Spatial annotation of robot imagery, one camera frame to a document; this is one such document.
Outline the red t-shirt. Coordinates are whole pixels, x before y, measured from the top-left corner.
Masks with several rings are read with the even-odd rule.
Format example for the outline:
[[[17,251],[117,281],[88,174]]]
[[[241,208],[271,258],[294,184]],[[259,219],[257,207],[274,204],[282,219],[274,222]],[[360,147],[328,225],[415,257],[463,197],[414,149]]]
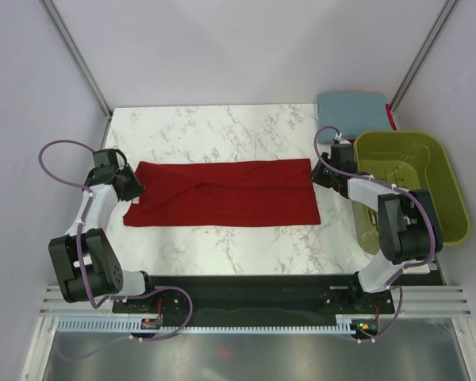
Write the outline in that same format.
[[[318,225],[308,159],[204,164],[141,162],[145,192],[123,217],[129,227]]]

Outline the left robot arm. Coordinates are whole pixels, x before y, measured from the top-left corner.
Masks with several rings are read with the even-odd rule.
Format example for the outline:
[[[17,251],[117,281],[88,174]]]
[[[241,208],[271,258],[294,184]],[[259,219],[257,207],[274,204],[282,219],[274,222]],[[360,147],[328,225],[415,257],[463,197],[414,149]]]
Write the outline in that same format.
[[[95,308],[108,297],[130,298],[139,311],[152,311],[159,299],[146,286],[146,273],[123,270],[106,236],[116,206],[139,198],[145,186],[116,148],[94,152],[93,161],[74,222],[48,244],[61,294],[68,303],[90,302]]]

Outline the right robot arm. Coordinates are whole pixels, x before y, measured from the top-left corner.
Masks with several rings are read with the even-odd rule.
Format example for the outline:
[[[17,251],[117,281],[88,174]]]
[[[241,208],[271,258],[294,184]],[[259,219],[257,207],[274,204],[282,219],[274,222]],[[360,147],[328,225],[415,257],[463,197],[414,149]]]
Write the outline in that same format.
[[[347,293],[348,305],[366,312],[376,294],[414,267],[432,262],[443,247],[443,238],[430,192],[388,184],[372,174],[357,171],[353,147],[335,141],[329,152],[315,149],[318,162],[310,174],[316,185],[333,189],[377,215],[379,250],[356,274],[357,287]]]

